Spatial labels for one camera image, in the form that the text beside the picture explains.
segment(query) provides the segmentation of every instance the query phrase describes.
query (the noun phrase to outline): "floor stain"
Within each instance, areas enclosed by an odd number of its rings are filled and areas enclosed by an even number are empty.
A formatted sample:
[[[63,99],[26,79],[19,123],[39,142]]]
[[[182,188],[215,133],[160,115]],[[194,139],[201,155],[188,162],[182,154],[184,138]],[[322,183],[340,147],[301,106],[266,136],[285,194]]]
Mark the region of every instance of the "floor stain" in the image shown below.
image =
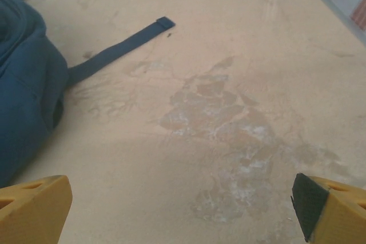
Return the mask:
[[[86,51],[82,57],[84,57],[85,59],[89,59],[93,56],[93,52],[92,51]]]
[[[296,243],[304,243],[304,238],[296,235],[296,223],[294,220],[287,219],[277,225],[274,232],[269,233],[261,240],[257,240],[256,244],[283,244],[289,243],[288,239],[299,240]]]
[[[120,117],[136,104],[131,84],[112,80],[109,75],[99,73],[92,82],[75,86],[69,94],[74,105],[82,105],[83,113],[101,123]]]
[[[331,174],[344,182],[357,180],[335,153],[305,142],[289,145],[277,137],[258,102],[226,88],[230,81],[226,70],[232,65],[228,58],[206,74],[187,79],[171,96],[171,111],[160,119],[160,126],[173,135],[229,148],[212,167],[212,188],[199,192],[191,204],[197,218],[230,223],[238,218],[258,218],[271,207],[291,215],[290,191],[301,171]],[[294,237],[291,229],[285,229],[287,225],[280,227],[280,235],[274,232],[258,243],[281,243]]]

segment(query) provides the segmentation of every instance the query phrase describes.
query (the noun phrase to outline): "black strap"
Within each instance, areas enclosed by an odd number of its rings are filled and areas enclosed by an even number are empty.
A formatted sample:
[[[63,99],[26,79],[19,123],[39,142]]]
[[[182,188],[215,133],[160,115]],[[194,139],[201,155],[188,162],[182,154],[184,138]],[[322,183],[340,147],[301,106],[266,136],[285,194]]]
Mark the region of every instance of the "black strap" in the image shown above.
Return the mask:
[[[167,17],[159,18],[155,23],[152,23],[126,40],[101,51],[84,63],[70,68],[70,78],[67,83],[67,87],[73,86],[76,83],[92,76],[119,57],[142,46],[175,25],[176,24]]]

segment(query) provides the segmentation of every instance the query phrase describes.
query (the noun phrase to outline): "beige floor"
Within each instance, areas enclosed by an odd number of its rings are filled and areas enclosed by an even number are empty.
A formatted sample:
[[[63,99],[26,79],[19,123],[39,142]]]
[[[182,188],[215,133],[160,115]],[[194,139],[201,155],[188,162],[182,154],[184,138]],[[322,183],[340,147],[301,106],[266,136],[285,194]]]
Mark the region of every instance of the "beige floor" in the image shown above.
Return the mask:
[[[320,0],[29,0],[70,65],[177,26],[66,95],[19,181],[69,176],[60,243],[304,243],[296,173],[366,185],[366,50]]]

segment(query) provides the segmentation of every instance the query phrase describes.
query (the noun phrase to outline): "water stain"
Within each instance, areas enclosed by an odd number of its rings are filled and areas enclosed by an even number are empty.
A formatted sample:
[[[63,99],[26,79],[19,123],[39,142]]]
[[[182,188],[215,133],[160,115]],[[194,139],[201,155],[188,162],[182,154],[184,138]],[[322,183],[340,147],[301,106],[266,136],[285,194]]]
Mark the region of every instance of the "water stain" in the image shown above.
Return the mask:
[[[91,51],[83,55],[92,56]],[[144,113],[157,109],[160,106],[157,97],[164,95],[160,85],[167,79],[173,79],[172,70],[163,62],[130,62],[118,70],[106,68],[98,72],[73,87],[68,96],[83,114],[104,124],[117,118],[126,119],[125,114],[134,109]]]
[[[171,111],[160,119],[160,126],[173,135],[228,148],[229,153],[212,167],[212,188],[199,192],[191,204],[197,218],[219,223],[255,220],[272,213],[271,206],[291,214],[291,187],[301,171],[343,182],[357,180],[335,153],[303,141],[289,145],[276,136],[258,103],[227,87],[231,66],[229,58],[206,74],[187,79],[171,96]],[[258,243],[282,243],[294,237],[290,230],[282,231]]]
[[[284,222],[277,224],[274,232],[269,233],[261,240],[257,240],[256,244],[283,244],[289,243],[288,239],[299,240],[297,243],[304,243],[304,238],[296,235],[296,224],[294,220],[286,219]]]
[[[343,51],[331,51],[336,57],[345,58],[345,57],[354,57],[354,54],[346,53]]]
[[[89,59],[93,56],[93,52],[92,51],[86,51],[82,57],[84,57],[85,59]]]

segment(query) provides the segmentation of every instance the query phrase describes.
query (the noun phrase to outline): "blue fabric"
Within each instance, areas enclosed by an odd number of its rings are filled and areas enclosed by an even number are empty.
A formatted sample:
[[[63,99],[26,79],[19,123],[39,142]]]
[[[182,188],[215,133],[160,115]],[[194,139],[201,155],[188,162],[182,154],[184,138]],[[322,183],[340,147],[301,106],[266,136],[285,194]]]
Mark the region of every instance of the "blue fabric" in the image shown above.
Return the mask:
[[[58,125],[63,91],[174,26],[158,19],[74,68],[46,37],[41,15],[22,0],[0,0],[0,187]]]

